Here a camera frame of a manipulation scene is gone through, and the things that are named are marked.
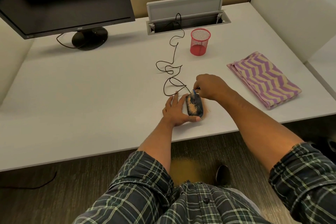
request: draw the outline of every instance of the red mesh pen holder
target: red mesh pen holder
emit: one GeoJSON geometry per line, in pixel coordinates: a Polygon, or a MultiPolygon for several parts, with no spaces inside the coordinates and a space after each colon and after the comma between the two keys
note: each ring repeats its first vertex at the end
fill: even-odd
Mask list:
{"type": "Polygon", "coordinates": [[[197,28],[191,31],[191,54],[195,56],[202,56],[207,51],[210,37],[210,31],[205,28],[197,28]]]}

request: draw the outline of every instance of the monitor stand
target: monitor stand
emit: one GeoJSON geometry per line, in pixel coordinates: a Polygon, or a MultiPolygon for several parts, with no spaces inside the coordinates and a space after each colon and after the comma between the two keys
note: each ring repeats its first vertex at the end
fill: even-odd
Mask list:
{"type": "Polygon", "coordinates": [[[93,50],[106,42],[108,37],[107,30],[103,27],[90,28],[78,31],[72,37],[72,44],[82,51],[93,50]]]}

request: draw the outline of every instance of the person's left hand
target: person's left hand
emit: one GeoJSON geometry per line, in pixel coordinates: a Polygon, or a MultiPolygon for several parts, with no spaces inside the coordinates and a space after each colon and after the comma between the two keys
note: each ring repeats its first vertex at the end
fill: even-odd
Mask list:
{"type": "Polygon", "coordinates": [[[163,118],[175,127],[188,121],[196,122],[201,120],[199,116],[189,116],[182,112],[183,103],[187,95],[188,94],[184,94],[180,100],[178,100],[179,94],[176,92],[174,96],[170,96],[166,102],[166,107],[162,110],[163,118]]]}

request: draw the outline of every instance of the gray carpet floor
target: gray carpet floor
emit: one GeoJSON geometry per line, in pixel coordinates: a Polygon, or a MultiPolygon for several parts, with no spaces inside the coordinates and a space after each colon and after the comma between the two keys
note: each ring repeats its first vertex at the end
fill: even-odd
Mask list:
{"type": "MultiPolygon", "coordinates": [[[[300,137],[335,135],[336,115],[285,124],[300,137]]],[[[0,189],[1,223],[71,223],[102,195],[133,150],[28,167],[0,173],[2,186],[39,186],[37,190],[0,189]]],[[[267,220],[295,223],[267,182],[267,173],[245,146],[239,132],[172,144],[174,182],[203,181],[213,184],[216,168],[229,166],[234,188],[260,208],[267,220]]]]}

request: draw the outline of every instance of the black monitor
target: black monitor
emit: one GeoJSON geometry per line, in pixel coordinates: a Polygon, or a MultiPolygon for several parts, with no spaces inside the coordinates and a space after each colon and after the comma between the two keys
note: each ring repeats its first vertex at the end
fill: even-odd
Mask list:
{"type": "Polygon", "coordinates": [[[24,39],[77,31],[80,50],[107,40],[103,26],[135,20],[130,0],[0,0],[0,17],[24,39]]]}

